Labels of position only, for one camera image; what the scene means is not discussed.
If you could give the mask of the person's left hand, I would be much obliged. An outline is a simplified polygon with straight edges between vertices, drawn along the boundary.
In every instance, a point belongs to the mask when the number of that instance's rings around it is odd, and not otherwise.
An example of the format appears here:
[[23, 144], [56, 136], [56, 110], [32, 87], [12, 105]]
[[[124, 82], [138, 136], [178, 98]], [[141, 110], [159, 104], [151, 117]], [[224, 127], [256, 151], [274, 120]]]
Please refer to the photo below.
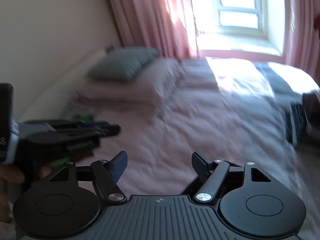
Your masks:
[[1, 222], [10, 223], [7, 182], [21, 184], [24, 174], [12, 165], [1, 164]]

